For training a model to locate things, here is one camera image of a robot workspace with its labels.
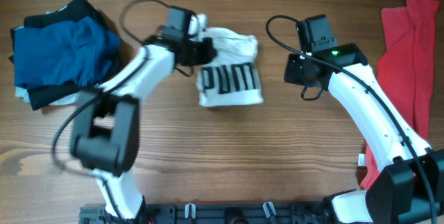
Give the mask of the white t-shirt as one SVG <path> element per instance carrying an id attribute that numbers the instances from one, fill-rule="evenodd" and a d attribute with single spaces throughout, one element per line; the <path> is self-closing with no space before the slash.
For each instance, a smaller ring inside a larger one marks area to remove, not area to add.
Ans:
<path id="1" fill-rule="evenodd" d="M 199 105 L 219 107 L 262 103 L 262 87 L 255 65 L 256 37 L 219 27 L 208 28 L 205 36 L 212 38 L 216 57 L 198 72 Z"/>

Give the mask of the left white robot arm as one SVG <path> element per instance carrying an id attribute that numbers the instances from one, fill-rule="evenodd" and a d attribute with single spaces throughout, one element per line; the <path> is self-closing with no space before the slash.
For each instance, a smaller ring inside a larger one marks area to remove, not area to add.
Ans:
<path id="1" fill-rule="evenodd" d="M 137 188 L 133 164 L 139 150 L 139 109 L 155 86 L 177 65 L 207 64 L 216 56 L 206 37 L 204 14 L 173 12 L 160 35 L 142 42 L 134 59 L 113 79 L 80 93 L 73 121 L 70 153 L 81 175 L 96 179 L 105 199 L 97 221 L 143 223 L 145 199 Z"/>

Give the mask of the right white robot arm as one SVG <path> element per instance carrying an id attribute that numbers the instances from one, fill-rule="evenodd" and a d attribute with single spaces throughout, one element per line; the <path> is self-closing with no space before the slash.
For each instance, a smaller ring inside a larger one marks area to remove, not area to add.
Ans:
<path id="1" fill-rule="evenodd" d="M 369 189 L 326 198 L 332 222 L 436 222 L 443 215 L 443 152 L 433 150 L 402 118 L 355 44 L 313 55 L 292 51 L 284 80 L 328 91 L 351 116 L 375 158 L 379 174 Z"/>

